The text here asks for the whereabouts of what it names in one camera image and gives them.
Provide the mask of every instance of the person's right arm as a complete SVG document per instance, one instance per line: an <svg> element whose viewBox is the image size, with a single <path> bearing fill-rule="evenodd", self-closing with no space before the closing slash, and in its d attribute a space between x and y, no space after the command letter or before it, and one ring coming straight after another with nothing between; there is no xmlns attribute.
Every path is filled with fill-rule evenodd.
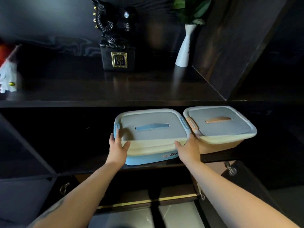
<svg viewBox="0 0 304 228"><path fill-rule="evenodd" d="M192 134L184 146L178 141L175 146L179 158L229 228L299 228L279 211L202 163L199 143Z"/></svg>

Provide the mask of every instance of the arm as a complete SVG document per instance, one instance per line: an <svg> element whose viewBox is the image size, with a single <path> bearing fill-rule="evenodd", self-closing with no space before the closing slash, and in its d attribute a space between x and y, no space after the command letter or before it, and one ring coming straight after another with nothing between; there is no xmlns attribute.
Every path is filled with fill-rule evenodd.
<svg viewBox="0 0 304 228"><path fill-rule="evenodd" d="M119 131L114 140L110 136L110 152L105 164L88 179L45 211L28 227L34 228L83 228L90 222L112 178L124 165L130 142L121 146Z"/></svg>
<svg viewBox="0 0 304 228"><path fill-rule="evenodd" d="M198 144L193 135L184 146L175 141L181 161L229 228L299 228L279 211L203 164Z"/></svg>

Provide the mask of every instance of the tattoo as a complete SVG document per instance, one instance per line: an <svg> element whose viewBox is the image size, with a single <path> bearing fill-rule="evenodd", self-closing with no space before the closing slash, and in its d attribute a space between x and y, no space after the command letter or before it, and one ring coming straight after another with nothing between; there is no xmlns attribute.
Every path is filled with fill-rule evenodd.
<svg viewBox="0 0 304 228"><path fill-rule="evenodd" d="M27 228L33 228L36 222L46 218L49 214L53 213L63 204L64 198L60 199L54 205L52 205L48 210L46 210L43 214L41 214L38 218L36 218L31 224L28 225Z"/></svg>

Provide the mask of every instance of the black figurine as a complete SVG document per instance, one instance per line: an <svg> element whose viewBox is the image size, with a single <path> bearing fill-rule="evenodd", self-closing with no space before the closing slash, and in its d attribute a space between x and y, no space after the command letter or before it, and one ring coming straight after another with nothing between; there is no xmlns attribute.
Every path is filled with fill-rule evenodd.
<svg viewBox="0 0 304 228"><path fill-rule="evenodd" d="M124 29L118 29L116 9L109 2L93 0L97 10L96 28L101 31L101 56L104 70L133 71L135 66L135 22L137 11L134 7L124 10Z"/></svg>

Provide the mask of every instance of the white vase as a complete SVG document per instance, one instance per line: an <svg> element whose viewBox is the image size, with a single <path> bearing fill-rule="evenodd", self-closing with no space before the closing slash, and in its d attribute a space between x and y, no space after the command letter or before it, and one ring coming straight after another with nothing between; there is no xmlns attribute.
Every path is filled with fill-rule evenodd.
<svg viewBox="0 0 304 228"><path fill-rule="evenodd" d="M189 50L190 50L190 36L194 31L196 25L185 25L186 28L186 36L179 49L175 65L180 67L187 67L189 62Z"/></svg>

